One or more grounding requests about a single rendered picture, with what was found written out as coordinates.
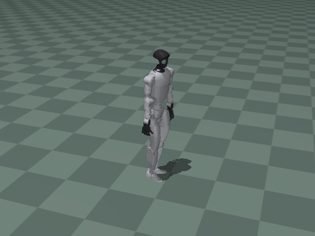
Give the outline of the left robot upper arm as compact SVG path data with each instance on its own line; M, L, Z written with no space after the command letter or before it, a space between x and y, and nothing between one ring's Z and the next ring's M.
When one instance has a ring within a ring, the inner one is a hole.
M166 67L166 68L168 68L170 70L170 72L171 72L170 85L169 85L169 91L168 91L168 93L171 93L173 88L174 88L173 85L171 84L172 78L173 78L173 75L174 75L174 69L172 69L170 67Z

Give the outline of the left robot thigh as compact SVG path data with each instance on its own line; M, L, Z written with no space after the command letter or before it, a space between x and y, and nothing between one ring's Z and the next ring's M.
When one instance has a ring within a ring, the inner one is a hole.
M170 114L169 111L164 108L163 115L159 121L159 127L160 127L160 144L159 147L162 146L162 144L165 142L168 132L169 132L169 127L170 127Z

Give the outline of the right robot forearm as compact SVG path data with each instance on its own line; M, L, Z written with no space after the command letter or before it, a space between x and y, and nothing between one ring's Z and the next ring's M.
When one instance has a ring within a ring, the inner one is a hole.
M145 109L145 115L144 115L144 123L148 124L149 120L151 119L152 115L151 115L151 109L152 107L149 105L149 100L145 99L144 100L144 109Z

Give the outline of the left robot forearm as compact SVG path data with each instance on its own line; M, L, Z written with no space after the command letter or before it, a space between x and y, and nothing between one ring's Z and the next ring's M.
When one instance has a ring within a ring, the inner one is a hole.
M173 91L171 93L168 93L166 101L167 101L167 106L171 107L171 104L173 103Z

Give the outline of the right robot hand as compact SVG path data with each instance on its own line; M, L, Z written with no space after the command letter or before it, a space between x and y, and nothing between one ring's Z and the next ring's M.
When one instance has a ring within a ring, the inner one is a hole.
M147 136L150 136L150 133L151 132L153 134L153 132L150 130L150 122L151 120L149 120L149 123L148 124L144 124L144 126L142 127L142 133L144 133L144 135L146 134Z

